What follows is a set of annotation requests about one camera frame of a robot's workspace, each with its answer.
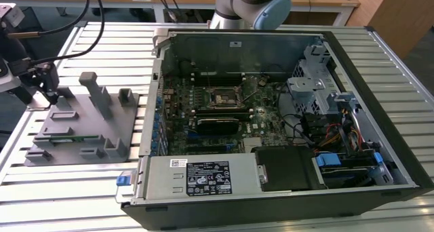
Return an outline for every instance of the wooden desk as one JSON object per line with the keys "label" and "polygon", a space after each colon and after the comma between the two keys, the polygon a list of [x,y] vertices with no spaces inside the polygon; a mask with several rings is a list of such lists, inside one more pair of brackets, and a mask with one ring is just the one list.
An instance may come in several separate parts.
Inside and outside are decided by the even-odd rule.
{"label": "wooden desk", "polygon": [[[18,6],[38,7],[82,7],[85,0],[1,0],[2,2],[15,3]],[[181,9],[214,9],[215,0],[175,0]],[[291,11],[307,12],[308,0],[291,0]],[[155,13],[157,22],[163,21],[163,6],[159,0],[102,0],[106,8],[151,8]],[[358,7],[356,0],[310,0],[311,12],[338,13],[334,25],[344,25],[354,7]],[[91,0],[91,7],[97,7],[95,0]]]}

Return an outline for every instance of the aluminum extrusion table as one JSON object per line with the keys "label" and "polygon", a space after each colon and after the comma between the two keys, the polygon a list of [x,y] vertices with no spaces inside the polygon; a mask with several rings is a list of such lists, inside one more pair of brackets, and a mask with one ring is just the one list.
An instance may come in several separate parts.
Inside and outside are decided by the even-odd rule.
{"label": "aluminum extrusion table", "polygon": [[[129,87],[141,95],[129,162],[119,164],[25,167],[23,155],[42,126],[46,111],[26,111],[0,153],[0,228],[10,231],[143,231],[115,203],[115,177],[135,169],[153,65],[151,36],[157,27],[204,28],[203,24],[111,23],[98,45],[79,58],[57,62],[59,85],[83,93],[78,76],[94,71],[109,93]],[[59,54],[82,51],[98,23],[75,27]],[[282,30],[330,30],[338,38],[403,138],[434,176],[434,99],[375,32],[363,27],[283,26]],[[119,191],[129,196],[130,187]],[[187,231],[432,231],[434,192],[344,218],[235,225]]]}

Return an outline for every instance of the blue plastic clip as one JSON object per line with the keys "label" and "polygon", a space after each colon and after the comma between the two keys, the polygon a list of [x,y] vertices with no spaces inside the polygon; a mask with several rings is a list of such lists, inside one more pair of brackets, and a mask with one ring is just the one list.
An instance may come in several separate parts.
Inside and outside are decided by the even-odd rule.
{"label": "blue plastic clip", "polygon": [[118,176],[115,179],[117,186],[129,186],[130,176]]}
{"label": "blue plastic clip", "polygon": [[374,153],[374,158],[375,158],[378,164],[382,163],[382,156],[378,152]]}
{"label": "blue plastic clip", "polygon": [[316,159],[316,164],[319,167],[340,165],[340,160],[339,160],[338,154],[335,154],[335,153],[319,154],[319,156],[316,156],[315,159]]}

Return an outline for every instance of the motherboard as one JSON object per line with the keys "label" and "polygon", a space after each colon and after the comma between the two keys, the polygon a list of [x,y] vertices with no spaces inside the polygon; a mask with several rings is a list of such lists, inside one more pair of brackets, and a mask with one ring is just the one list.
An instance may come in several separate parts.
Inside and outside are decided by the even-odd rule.
{"label": "motherboard", "polygon": [[166,77],[163,85],[167,155],[246,153],[287,144],[275,107],[280,82],[266,75]]}

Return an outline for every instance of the sticker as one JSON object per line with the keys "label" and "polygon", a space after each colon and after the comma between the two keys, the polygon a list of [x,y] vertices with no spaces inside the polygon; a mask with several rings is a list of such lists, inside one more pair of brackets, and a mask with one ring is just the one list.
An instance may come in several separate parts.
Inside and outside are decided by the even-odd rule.
{"label": "sticker", "polygon": [[133,2],[150,2],[150,0],[133,0]]}
{"label": "sticker", "polygon": [[231,194],[228,162],[194,162],[186,164],[186,195]]}
{"label": "sticker", "polygon": [[170,159],[170,167],[186,167],[187,159]]}
{"label": "sticker", "polygon": [[242,42],[240,41],[231,41],[228,42],[228,47],[240,47]]}

